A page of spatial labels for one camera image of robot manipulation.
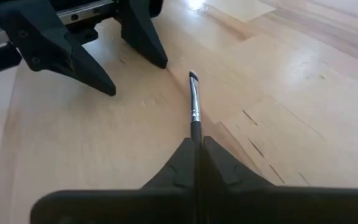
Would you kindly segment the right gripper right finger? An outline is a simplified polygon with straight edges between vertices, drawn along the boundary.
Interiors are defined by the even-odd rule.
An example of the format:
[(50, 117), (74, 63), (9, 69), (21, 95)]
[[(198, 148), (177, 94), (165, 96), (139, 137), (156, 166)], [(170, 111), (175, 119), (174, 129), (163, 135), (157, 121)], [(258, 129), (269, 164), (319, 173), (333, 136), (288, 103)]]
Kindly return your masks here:
[(358, 224), (358, 189), (274, 185), (204, 137), (202, 194), (211, 223)]

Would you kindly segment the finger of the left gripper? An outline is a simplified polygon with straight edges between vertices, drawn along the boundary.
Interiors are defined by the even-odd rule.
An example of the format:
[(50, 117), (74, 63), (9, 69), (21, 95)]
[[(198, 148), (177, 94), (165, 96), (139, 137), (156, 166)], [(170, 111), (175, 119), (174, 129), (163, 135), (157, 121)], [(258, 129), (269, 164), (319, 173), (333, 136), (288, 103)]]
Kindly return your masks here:
[(48, 0), (0, 3), (0, 25), (33, 71), (50, 70), (109, 96), (116, 86), (63, 25)]
[(123, 0), (119, 18), (122, 39), (150, 63), (166, 68), (168, 57), (152, 23), (162, 6), (163, 0)]

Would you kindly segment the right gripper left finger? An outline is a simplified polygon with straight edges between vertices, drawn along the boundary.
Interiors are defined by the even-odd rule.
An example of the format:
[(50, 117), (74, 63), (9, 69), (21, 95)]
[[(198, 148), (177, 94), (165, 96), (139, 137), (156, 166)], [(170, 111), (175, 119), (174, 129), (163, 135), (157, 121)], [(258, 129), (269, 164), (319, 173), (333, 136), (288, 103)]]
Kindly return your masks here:
[(190, 224), (193, 221), (195, 144), (185, 138), (143, 187), (59, 190), (34, 203), (30, 224)]

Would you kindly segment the angled tip makeup brush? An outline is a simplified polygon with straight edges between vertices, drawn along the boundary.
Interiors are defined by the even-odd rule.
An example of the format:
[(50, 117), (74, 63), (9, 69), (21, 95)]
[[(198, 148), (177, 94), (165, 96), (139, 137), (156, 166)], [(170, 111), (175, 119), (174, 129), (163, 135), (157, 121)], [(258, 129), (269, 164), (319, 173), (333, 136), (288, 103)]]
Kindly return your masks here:
[(195, 144), (200, 147), (202, 145), (203, 136), (201, 130), (201, 108), (199, 97), (199, 80), (194, 71), (189, 72), (190, 79), (190, 96), (191, 96), (191, 138)]

